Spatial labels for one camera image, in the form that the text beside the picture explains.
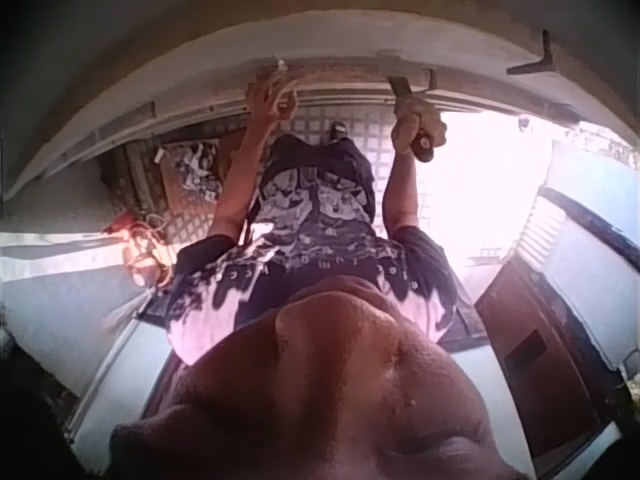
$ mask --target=raised arm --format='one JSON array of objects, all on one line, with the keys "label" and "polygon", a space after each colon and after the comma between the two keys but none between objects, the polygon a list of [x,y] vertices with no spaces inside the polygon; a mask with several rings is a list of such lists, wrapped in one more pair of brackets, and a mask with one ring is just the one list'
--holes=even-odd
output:
[{"label": "raised arm", "polygon": [[[209,235],[223,234],[239,241],[269,135],[280,120],[291,119],[295,113],[298,100],[290,90],[293,83],[286,73],[277,71],[249,85],[247,106],[251,116],[216,203]],[[280,105],[285,94],[286,103]]]},{"label": "raised arm", "polygon": [[389,238],[401,227],[419,226],[416,158],[411,152],[411,142],[420,126],[434,139],[434,147],[446,141],[446,125],[427,102],[415,98],[400,102],[396,115],[398,121],[391,132],[396,154],[382,197],[382,220]]}]

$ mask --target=printed shirt graphic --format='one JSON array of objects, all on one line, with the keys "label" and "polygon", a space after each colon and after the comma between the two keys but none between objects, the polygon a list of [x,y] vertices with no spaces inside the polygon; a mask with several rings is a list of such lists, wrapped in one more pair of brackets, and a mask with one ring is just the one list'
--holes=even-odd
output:
[{"label": "printed shirt graphic", "polygon": [[167,318],[176,354],[193,364],[233,330],[334,275],[377,285],[437,341],[451,323],[456,288],[442,249],[415,227],[375,235],[373,176],[343,139],[312,147],[276,141],[249,214],[250,238],[206,238],[178,254]]}]

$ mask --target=forearm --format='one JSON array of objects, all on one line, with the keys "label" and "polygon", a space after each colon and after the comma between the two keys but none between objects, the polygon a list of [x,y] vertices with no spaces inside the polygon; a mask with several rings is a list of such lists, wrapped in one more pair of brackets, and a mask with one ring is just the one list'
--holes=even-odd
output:
[{"label": "forearm", "polygon": [[224,234],[236,242],[240,239],[269,132],[269,128],[256,123],[247,127],[224,180],[209,235]]},{"label": "forearm", "polygon": [[418,226],[416,160],[408,151],[396,154],[382,197],[382,219],[389,237],[400,227]]}]

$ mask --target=black t-shirt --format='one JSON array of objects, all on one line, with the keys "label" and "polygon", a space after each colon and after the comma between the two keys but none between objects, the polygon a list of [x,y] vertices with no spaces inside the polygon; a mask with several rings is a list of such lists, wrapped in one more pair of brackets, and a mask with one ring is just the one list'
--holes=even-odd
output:
[{"label": "black t-shirt", "polygon": [[177,355],[193,364],[217,342],[291,295],[334,275],[372,282],[437,341],[456,287],[442,248],[416,227],[376,236],[373,175],[343,139],[312,147],[293,136],[272,148],[250,211],[250,240],[214,235],[178,254],[167,318]]}]

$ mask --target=brown door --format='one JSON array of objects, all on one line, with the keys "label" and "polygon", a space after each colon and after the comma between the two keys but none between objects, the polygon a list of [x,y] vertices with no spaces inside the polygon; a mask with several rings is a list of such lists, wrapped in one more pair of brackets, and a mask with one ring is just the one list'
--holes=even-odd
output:
[{"label": "brown door", "polygon": [[507,262],[476,303],[522,420],[532,457],[593,431],[598,419],[553,311]]}]

